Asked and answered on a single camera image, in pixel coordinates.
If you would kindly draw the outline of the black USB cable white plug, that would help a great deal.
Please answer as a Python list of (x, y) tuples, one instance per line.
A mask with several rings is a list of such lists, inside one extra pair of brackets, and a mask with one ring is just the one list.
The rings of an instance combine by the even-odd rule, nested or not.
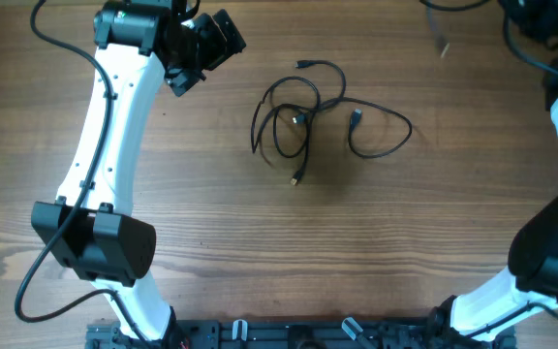
[(302, 124), (310, 131), (316, 115), (331, 111), (340, 104), (356, 105), (349, 116), (346, 144), (355, 156), (367, 160), (390, 155), (412, 136), (413, 124), (405, 115), (379, 104), (348, 96), (346, 75), (337, 64), (326, 60), (298, 60), (295, 63), (297, 69), (314, 66), (326, 66), (337, 73), (340, 79), (338, 95), (319, 102), (310, 111), (301, 112), (293, 118), (294, 124)]

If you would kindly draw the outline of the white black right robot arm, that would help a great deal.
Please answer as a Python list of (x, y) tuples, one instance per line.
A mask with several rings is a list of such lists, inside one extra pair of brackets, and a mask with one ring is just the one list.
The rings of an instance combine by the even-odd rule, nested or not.
[[(508, 50), (543, 71), (544, 108), (558, 142), (558, 1), (503, 1)], [(422, 348), (510, 348), (513, 328), (544, 313), (558, 321), (558, 192), (517, 233), (506, 266), (451, 296), (419, 325), (392, 324)]]

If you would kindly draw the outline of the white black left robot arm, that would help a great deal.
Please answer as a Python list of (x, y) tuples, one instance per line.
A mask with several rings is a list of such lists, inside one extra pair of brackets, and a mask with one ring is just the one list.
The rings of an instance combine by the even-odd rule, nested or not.
[(91, 348), (187, 348), (150, 267), (152, 225), (135, 219), (133, 186), (155, 95), (176, 96), (245, 49), (225, 11), (185, 1), (109, 1), (93, 21), (96, 52), (89, 109), (74, 161), (53, 203), (37, 202), (31, 224), (46, 254), (104, 295), (117, 322), (88, 336)]

